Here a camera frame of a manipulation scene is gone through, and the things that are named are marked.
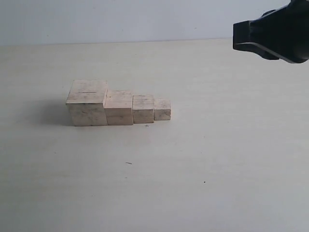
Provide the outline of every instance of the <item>block top face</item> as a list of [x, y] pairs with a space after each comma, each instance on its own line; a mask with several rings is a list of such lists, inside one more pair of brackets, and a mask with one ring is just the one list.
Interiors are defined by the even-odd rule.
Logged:
[[107, 92], [106, 109], [132, 109], [133, 94], [129, 90]]
[[101, 80], [74, 80], [67, 104], [103, 103], [107, 94], [107, 82]]
[[156, 98], [154, 103], [155, 110], [170, 110], [170, 100], [168, 98]]
[[134, 95], [132, 109], [133, 110], [153, 110], [154, 109], [153, 95]]

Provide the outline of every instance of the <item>white wall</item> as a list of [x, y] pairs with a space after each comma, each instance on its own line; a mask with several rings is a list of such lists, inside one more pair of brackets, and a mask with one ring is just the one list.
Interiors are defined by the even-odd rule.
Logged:
[[289, 0], [0, 0], [0, 45], [222, 38]]

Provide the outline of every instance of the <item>white table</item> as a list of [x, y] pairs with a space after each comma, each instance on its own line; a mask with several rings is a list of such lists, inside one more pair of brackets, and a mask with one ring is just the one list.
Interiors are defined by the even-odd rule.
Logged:
[[[0, 47], [1, 231], [308, 231], [308, 73], [230, 40]], [[73, 127], [73, 79], [172, 121]]]

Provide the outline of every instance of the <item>small wooden cube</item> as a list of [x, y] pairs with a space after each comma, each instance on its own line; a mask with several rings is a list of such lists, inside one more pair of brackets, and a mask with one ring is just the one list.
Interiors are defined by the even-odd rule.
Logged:
[[108, 91], [105, 104], [108, 125], [133, 125], [132, 102], [131, 91]]
[[153, 95], [134, 95], [132, 111], [134, 123], [154, 123]]
[[73, 81], [67, 99], [67, 108], [77, 127], [106, 126], [105, 101], [107, 82], [101, 80]]
[[155, 121], [170, 120], [171, 107], [170, 100], [166, 98], [156, 98], [154, 100]]

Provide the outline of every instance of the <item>large wooden cube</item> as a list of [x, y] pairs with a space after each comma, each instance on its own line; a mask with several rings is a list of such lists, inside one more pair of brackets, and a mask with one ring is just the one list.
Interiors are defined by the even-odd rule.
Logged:
[[108, 91], [105, 113], [108, 125], [133, 125], [133, 94], [128, 90]]
[[170, 120], [171, 107], [170, 100], [167, 98], [156, 98], [154, 100], [154, 119], [155, 121]]
[[153, 95], [134, 95], [132, 111], [134, 123], [154, 123]]
[[66, 103], [73, 124], [79, 127], [108, 125], [104, 110], [106, 95], [106, 81], [73, 81]]

